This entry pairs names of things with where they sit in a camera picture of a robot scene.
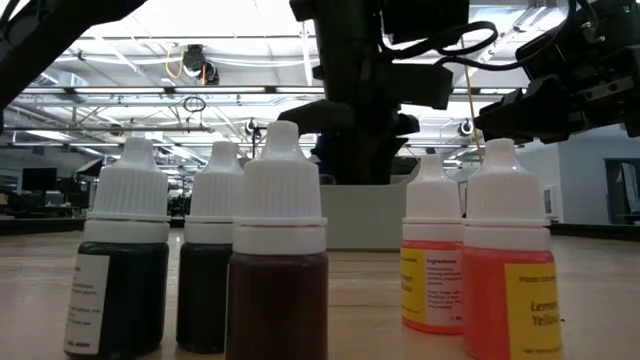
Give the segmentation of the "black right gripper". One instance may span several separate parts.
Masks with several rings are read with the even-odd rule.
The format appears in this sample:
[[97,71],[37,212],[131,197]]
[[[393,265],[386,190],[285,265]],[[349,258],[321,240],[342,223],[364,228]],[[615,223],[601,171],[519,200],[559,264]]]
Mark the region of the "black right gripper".
[[486,140],[551,144],[614,124],[622,124],[631,138],[640,136],[640,45],[611,52],[598,47],[563,50],[562,55],[556,121],[524,118],[556,93],[555,76],[537,78],[502,98],[501,109],[513,118],[482,117],[476,121]]

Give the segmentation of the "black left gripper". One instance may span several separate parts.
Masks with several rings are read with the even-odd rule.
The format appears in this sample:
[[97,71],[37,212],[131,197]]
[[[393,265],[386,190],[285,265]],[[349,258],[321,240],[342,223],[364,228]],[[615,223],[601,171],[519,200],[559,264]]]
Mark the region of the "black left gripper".
[[296,123],[300,134],[364,132],[363,175],[357,143],[348,136],[322,135],[319,140],[319,157],[338,184],[389,184],[392,162],[406,143],[403,137],[419,131],[415,116],[400,113],[400,104],[377,101],[348,104],[330,100],[318,100],[281,112],[278,121]]

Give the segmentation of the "grey plastic bin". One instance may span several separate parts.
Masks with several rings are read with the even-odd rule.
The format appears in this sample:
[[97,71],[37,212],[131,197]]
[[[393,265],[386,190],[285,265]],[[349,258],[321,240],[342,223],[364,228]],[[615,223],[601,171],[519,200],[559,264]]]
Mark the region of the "grey plastic bin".
[[395,175],[388,185],[322,185],[321,202],[330,251],[397,251],[402,242],[407,184]]

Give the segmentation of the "orange dye bottle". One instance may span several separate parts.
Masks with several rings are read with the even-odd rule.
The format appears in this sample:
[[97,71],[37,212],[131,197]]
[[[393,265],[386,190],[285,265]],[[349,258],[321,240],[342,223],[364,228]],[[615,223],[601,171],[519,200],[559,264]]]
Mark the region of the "orange dye bottle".
[[401,313],[415,330],[441,335],[463,332],[462,212],[458,184],[439,155],[420,158],[406,189],[401,244]]

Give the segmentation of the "small lemon yellow coloring bottle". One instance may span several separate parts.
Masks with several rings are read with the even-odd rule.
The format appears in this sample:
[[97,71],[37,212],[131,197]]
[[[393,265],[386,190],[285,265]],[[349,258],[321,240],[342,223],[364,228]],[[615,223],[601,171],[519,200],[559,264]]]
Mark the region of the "small lemon yellow coloring bottle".
[[468,180],[463,343],[476,360],[563,360],[556,264],[538,177],[510,139]]

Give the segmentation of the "small dark green coloring bottle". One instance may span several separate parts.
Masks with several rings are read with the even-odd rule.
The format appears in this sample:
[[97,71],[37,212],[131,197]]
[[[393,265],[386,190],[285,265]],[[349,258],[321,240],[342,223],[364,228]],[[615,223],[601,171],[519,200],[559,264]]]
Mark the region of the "small dark green coloring bottle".
[[151,141],[126,140],[102,169],[71,283],[63,351],[132,360],[159,347],[168,274],[168,177]]

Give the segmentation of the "small dark red coloring bottle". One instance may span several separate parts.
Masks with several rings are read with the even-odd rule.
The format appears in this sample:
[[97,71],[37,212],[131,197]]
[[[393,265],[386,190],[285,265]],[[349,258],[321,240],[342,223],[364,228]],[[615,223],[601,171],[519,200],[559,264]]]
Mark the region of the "small dark red coloring bottle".
[[269,124],[234,218],[225,360],[328,359],[326,226],[297,125]]

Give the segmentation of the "dark framed doorway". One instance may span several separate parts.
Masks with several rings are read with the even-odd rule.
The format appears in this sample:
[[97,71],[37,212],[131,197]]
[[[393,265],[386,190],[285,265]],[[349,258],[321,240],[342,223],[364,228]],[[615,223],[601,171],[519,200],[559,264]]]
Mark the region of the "dark framed doorway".
[[613,158],[604,162],[609,222],[640,226],[640,158]]

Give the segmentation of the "black background monitor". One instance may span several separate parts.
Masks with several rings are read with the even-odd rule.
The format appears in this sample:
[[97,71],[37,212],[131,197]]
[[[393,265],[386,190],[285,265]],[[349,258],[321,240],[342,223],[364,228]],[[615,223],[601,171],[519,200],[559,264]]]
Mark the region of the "black background monitor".
[[56,189],[56,168],[24,168],[22,170],[23,191],[53,191]]

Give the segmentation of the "white wall device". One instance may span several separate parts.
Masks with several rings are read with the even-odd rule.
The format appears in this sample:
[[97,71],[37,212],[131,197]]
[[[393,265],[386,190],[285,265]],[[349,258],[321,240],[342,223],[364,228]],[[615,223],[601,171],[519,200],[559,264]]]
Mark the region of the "white wall device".
[[554,186],[546,186],[543,189],[543,203],[545,216],[548,219],[557,220],[556,190]]

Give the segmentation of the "black aluminium frame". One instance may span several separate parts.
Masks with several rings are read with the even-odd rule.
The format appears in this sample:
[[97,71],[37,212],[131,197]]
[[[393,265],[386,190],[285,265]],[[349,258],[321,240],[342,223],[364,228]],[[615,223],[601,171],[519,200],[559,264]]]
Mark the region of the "black aluminium frame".
[[[0,217],[0,236],[81,231],[84,219]],[[552,223],[552,235],[640,242],[640,226]]]

